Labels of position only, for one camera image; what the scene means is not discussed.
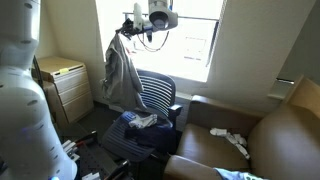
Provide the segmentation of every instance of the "gray jacket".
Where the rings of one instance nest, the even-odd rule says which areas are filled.
[[[114,36],[106,51],[106,78],[102,81],[104,99],[124,110],[146,110],[139,94],[143,86],[119,36]]]

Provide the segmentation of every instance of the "white cylindrical robot body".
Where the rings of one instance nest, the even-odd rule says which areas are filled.
[[[38,45],[40,0],[0,0],[1,180],[75,178],[76,164],[64,152],[42,89],[30,68]]]
[[[73,179],[76,164],[64,152],[45,95],[21,69],[0,67],[0,179]]]
[[[0,1],[0,66],[28,69],[38,46],[40,0]]]

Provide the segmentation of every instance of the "blue mesh chair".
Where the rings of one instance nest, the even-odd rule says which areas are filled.
[[[155,148],[138,145],[134,138],[125,138],[125,131],[129,128],[128,123],[131,120],[130,114],[135,113],[140,116],[150,115],[150,113],[157,114],[158,119],[155,126],[171,128],[175,132],[176,118],[182,110],[181,106],[174,103],[176,87],[170,77],[144,70],[138,70],[138,75],[144,88],[141,97],[147,106],[147,111],[124,112],[102,138],[104,148],[131,162],[143,161],[155,151]]]

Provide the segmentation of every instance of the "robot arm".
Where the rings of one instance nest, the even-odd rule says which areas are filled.
[[[178,25],[178,14],[172,12],[172,4],[168,5],[168,0],[148,0],[149,18],[144,19],[141,7],[134,4],[134,20],[127,19],[122,28],[116,32],[121,32],[127,38],[137,34],[147,33],[149,41],[152,39],[152,32],[167,31]]]

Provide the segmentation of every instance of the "wooden cabinet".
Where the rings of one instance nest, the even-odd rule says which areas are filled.
[[[76,122],[93,110],[86,66],[82,62],[49,57],[38,59],[44,81],[55,84],[64,114],[56,119],[59,127]]]

